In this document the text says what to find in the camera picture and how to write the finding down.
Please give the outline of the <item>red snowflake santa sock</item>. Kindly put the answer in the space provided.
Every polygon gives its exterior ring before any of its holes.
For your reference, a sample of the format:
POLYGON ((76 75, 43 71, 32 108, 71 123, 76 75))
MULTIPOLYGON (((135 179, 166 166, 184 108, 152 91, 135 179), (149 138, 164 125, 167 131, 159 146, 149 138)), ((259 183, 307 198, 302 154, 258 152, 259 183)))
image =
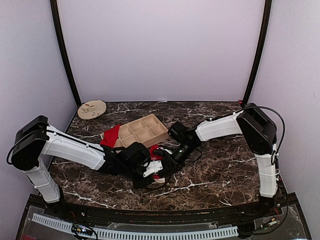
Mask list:
MULTIPOLYGON (((149 152, 150 152, 151 161, 161 161, 163 159, 162 156, 154 153, 154 150, 157 150, 158 148, 159 148, 159 145, 156 145, 156 144, 150 147, 149 152)), ((160 177, 158 173, 154 173, 152 177, 154 181, 158 184, 164 184, 166 182, 165 177, 160 177)))

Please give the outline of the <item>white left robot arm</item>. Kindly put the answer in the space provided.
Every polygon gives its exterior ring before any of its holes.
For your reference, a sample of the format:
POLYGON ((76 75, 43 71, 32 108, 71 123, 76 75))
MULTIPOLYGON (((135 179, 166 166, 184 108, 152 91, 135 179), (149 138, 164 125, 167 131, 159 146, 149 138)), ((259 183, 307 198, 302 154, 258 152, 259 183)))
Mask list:
POLYGON ((48 123, 47 117, 39 115, 17 132, 6 161, 27 175, 60 218, 67 218, 71 208, 62 200, 63 193, 43 164, 41 155, 59 157, 103 174, 125 175, 138 188, 145 188, 150 176, 163 168, 161 161, 153 161, 140 142, 128 147, 100 146, 59 131, 48 123))

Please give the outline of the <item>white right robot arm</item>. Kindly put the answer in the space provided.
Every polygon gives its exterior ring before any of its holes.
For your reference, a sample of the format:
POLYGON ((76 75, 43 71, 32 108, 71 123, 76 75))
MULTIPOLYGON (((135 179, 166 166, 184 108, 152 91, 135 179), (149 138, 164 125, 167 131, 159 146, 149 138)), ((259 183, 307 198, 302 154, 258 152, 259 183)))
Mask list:
POLYGON ((180 145, 175 150, 158 147, 153 153, 169 160, 172 165, 182 165, 202 142, 242 135, 257 160, 259 195, 264 197, 255 205, 255 213, 260 217, 266 217, 275 208, 271 198, 278 190, 276 168, 278 147, 277 126, 263 110, 263 107, 250 103, 241 110, 209 118, 190 128, 177 121, 170 127, 168 134, 180 145))

